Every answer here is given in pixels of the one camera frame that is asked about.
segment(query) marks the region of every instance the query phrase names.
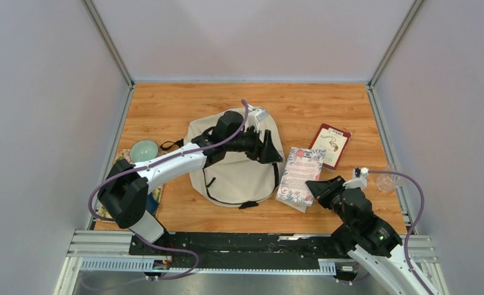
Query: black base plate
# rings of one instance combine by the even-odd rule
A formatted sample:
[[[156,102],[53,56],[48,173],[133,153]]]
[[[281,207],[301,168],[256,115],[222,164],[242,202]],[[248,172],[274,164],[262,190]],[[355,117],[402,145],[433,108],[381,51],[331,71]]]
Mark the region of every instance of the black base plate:
[[[177,232],[164,234],[155,244],[187,249],[200,257],[200,268],[211,269],[319,269],[318,258],[348,258],[338,255],[331,237],[279,240],[292,234],[230,234]],[[130,255],[173,256],[171,267],[189,268],[194,257],[186,253],[166,252],[145,245],[133,236]]]

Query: white backpack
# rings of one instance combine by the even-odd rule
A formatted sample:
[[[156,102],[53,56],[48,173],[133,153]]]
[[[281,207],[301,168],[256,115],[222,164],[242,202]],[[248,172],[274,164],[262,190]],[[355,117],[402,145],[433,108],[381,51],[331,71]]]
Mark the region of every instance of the white backpack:
[[[245,109],[231,109],[244,114]],[[213,127],[224,112],[192,121],[183,144]],[[284,159],[284,149],[278,128],[271,116],[260,122],[260,140],[265,129],[271,131],[272,142]],[[227,152],[225,158],[203,170],[189,173],[193,188],[216,205],[239,207],[257,206],[273,195],[280,183],[285,163],[260,164],[247,158],[243,152]]]

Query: backpack strap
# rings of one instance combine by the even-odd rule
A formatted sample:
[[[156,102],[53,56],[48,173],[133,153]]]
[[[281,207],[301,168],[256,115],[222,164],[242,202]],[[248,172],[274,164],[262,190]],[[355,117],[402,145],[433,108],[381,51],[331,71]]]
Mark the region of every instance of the backpack strap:
[[[278,164],[273,163],[272,168],[274,170],[274,188],[272,189],[272,192],[269,195],[271,195],[276,190],[278,185],[280,184],[280,172],[278,170]],[[256,206],[258,206],[259,201],[262,201],[262,200],[268,198],[268,197],[265,197],[265,198],[263,198],[259,201],[247,201],[245,203],[226,203],[226,202],[219,201],[219,200],[213,198],[211,196],[211,193],[209,193],[209,187],[215,182],[216,178],[213,177],[213,179],[211,179],[211,181],[209,183],[207,183],[207,180],[205,179],[205,170],[204,169],[202,169],[202,173],[204,174],[205,192],[206,192],[207,196],[211,200],[214,200],[215,202],[226,204],[226,205],[240,205],[239,209],[246,209],[246,208],[250,208],[250,207],[256,207]]]
[[[166,147],[166,146],[164,146],[166,143],[172,143],[172,145]],[[181,140],[177,140],[175,142],[173,142],[173,141],[166,141],[166,142],[164,142],[164,143],[162,143],[160,145],[160,149],[163,150],[163,151],[169,151],[174,146],[177,146],[179,148],[183,147],[184,146],[184,139],[182,138]]]

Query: wood grain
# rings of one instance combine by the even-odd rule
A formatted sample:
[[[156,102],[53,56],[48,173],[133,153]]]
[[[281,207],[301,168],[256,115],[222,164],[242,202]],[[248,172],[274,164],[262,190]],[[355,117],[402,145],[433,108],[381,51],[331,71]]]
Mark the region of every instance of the wood grain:
[[[277,123],[285,155],[291,146],[308,148],[321,123],[352,133],[336,173],[351,179],[352,167],[380,169],[386,158],[365,86],[362,84],[137,84],[119,149],[139,140],[159,144],[183,138],[192,120],[241,108],[241,99],[266,108]],[[406,233],[395,193],[380,192],[371,175],[365,190],[374,211]],[[188,175],[165,184],[157,218],[169,231],[330,234],[337,215],[315,203],[301,213],[274,198],[239,210],[209,202],[191,187]],[[95,229],[117,229],[97,222]]]

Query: green bowl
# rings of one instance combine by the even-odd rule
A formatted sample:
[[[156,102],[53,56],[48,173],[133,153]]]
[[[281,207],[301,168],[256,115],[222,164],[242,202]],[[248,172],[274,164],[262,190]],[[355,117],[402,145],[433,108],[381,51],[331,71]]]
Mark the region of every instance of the green bowl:
[[[155,142],[151,140],[142,140],[132,146],[131,151],[129,152],[129,157],[134,163],[145,162],[155,159],[158,153],[159,147]]]

